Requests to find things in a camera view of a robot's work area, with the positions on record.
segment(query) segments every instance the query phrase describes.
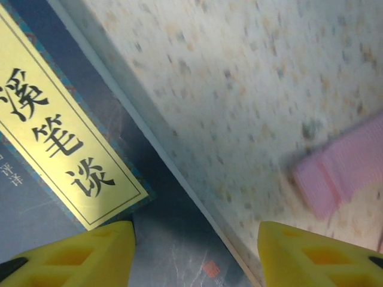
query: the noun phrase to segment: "yellow triangular piece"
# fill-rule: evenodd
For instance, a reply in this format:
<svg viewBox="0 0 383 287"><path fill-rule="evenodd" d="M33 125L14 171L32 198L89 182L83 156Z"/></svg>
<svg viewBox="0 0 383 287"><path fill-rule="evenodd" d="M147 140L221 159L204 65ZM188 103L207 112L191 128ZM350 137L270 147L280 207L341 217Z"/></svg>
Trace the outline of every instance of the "yellow triangular piece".
<svg viewBox="0 0 383 287"><path fill-rule="evenodd" d="M115 222L18 255L0 287L126 287L134 251L132 223Z"/></svg>
<svg viewBox="0 0 383 287"><path fill-rule="evenodd" d="M258 251L267 287L383 287L382 254L312 232L262 222Z"/></svg>

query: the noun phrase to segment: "yellow title label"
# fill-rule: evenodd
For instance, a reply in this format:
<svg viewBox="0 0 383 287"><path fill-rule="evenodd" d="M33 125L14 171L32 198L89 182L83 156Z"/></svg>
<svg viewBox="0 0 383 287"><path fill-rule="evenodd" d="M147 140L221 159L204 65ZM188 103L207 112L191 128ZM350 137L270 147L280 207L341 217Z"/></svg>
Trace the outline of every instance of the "yellow title label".
<svg viewBox="0 0 383 287"><path fill-rule="evenodd" d="M0 35L0 131L66 207L90 230L146 197L1 5Z"/></svg>

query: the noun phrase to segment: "chinese character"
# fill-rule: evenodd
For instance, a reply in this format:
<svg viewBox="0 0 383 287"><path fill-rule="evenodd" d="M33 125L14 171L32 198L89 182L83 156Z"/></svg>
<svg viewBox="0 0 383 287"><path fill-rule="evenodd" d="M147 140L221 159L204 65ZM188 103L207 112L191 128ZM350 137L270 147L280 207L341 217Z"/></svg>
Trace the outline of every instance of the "chinese character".
<svg viewBox="0 0 383 287"><path fill-rule="evenodd" d="M101 191L101 184L115 185L115 183L113 179L104 179L105 172L102 171L102 167L96 165L92 166L92 161L93 157L88 157L87 160L80 161L81 166L77 166L78 174L85 175L85 180L89 182L89 188L86 188L85 185L78 178L74 179L71 185L77 184L88 197L92 196L92 190L96 187L97 190L95 197L97 197ZM74 176L74 172L69 171L66 173L70 176Z"/></svg>
<svg viewBox="0 0 383 287"><path fill-rule="evenodd" d="M46 143L49 140L52 140L53 144L50 147L48 147L46 151L50 151L50 149L53 148L54 146L58 147L58 149L54 153L52 153L52 155L49 157L53 157L59 151L62 151L65 155L71 155L73 152L75 152L76 150L78 150L84 145L84 143L77 138L77 143L74 146L72 146L69 149L65 148L65 145L67 145L75 137L75 135L70 133L67 137L67 140L65 140L64 137L68 134L68 131L62 130L60 127L53 128L54 125L56 126L62 125L62 122L59 120L60 117L61 115L56 114L55 118L51 118L51 117L45 118L48 124L49 132L50 132L49 136L48 136L48 132L46 131L46 128L47 128L46 124L43 124L40 129L38 129L37 127L34 127L32 129L33 133L35 134L35 138L37 142L39 138L39 133L44 136L47 136L47 139L44 141L44 143Z"/></svg>
<svg viewBox="0 0 383 287"><path fill-rule="evenodd" d="M23 184L22 183L23 179L21 178L21 176L18 176L17 173L13 173L9 179L11 180L11 182L14 184L15 187L18 184Z"/></svg>
<svg viewBox="0 0 383 287"><path fill-rule="evenodd" d="M218 274L220 274L219 267L215 264L213 260L210 260L208 263L206 263L203 267L203 270L206 272L206 274L209 276L209 278L214 278Z"/></svg>
<svg viewBox="0 0 383 287"><path fill-rule="evenodd" d="M1 167L1 172L5 174L6 176L12 175L12 167L9 163L4 163Z"/></svg>
<svg viewBox="0 0 383 287"><path fill-rule="evenodd" d="M47 98L41 100L37 99L37 97L42 94L42 91L36 86L24 83L25 76L25 71L14 68L9 80L7 81L7 84L5 85L5 93L7 94L8 98L0 96L0 100L2 100L3 102L8 103L9 101L11 103L13 109L11 114L19 116L19 119L21 121L26 121L26 117L16 108L16 105L13 102L8 90L13 91L13 93L19 98L18 103L21 106L20 109L24 109L26 106L29 107L29 109L31 110L29 113L29 118L32 118L32 116L34 115L35 105L49 104Z"/></svg>

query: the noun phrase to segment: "white speckled surface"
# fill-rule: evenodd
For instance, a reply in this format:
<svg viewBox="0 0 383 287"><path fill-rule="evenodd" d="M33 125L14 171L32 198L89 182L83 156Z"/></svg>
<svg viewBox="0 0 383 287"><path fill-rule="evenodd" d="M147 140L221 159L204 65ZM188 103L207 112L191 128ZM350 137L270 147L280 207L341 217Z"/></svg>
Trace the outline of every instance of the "white speckled surface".
<svg viewBox="0 0 383 287"><path fill-rule="evenodd" d="M381 0L57 1L259 282L262 220L377 248L383 189L321 222L286 174L383 108Z"/></svg>

